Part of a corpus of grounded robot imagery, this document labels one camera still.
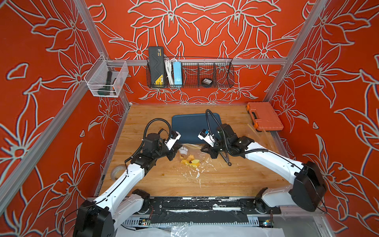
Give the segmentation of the black metal tongs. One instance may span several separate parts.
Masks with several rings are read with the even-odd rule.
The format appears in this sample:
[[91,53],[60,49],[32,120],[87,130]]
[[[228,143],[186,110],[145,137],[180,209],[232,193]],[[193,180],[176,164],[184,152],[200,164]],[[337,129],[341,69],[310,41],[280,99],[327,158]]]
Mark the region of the black metal tongs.
[[232,163],[230,162],[228,153],[220,153],[223,160],[227,163],[228,166],[232,166]]

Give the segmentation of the bag with yellow duck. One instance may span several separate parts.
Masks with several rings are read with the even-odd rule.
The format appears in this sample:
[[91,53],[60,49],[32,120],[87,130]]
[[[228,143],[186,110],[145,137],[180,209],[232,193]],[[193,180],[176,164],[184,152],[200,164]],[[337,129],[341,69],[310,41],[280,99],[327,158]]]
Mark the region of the bag with yellow duck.
[[183,144],[178,150],[176,158],[184,166],[199,168],[210,158],[210,156],[202,152],[201,149],[201,145]]

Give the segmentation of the dark blue tray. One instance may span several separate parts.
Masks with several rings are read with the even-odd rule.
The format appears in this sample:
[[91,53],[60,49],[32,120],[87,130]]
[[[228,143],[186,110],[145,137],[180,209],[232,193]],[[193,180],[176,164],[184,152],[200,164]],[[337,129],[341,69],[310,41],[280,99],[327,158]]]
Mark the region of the dark blue tray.
[[172,117],[172,129],[180,133],[179,143],[181,144],[206,143],[198,138],[203,129],[208,130],[205,114],[175,115]]

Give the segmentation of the clear bag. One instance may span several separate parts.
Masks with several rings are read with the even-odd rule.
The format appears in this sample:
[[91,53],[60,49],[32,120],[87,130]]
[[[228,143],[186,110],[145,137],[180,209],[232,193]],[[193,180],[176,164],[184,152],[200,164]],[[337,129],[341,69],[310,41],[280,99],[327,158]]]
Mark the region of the clear bag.
[[247,124],[246,136],[252,138],[264,147],[270,146],[270,140],[266,132],[257,131],[251,124]]

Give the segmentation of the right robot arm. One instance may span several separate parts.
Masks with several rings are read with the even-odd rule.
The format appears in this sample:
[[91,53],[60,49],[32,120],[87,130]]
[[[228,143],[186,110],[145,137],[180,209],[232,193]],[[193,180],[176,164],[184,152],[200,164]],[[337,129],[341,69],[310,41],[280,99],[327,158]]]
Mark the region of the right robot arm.
[[302,163],[282,156],[246,136],[238,137],[229,124],[217,122],[217,132],[203,129],[198,138],[205,141],[201,151],[215,159],[221,155],[231,164],[229,157],[242,157],[259,163],[284,178],[289,185],[281,188],[263,188],[254,197],[252,207],[260,214],[271,208],[296,205],[308,212],[320,209],[327,212],[323,198],[327,187],[321,171],[314,162]]

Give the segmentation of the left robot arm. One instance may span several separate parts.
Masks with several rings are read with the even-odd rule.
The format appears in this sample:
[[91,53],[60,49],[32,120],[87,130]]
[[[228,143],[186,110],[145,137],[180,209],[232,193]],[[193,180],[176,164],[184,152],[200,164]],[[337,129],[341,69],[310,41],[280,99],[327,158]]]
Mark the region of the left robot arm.
[[[160,133],[148,133],[150,125],[161,121],[168,127],[168,137]],[[114,237],[118,228],[134,213],[150,208],[150,195],[133,188],[156,165],[157,160],[167,157],[174,159],[181,148],[181,135],[174,131],[163,118],[155,118],[145,127],[143,138],[137,150],[126,159],[126,170],[121,177],[103,194],[93,201],[86,200],[77,210],[74,237]]]

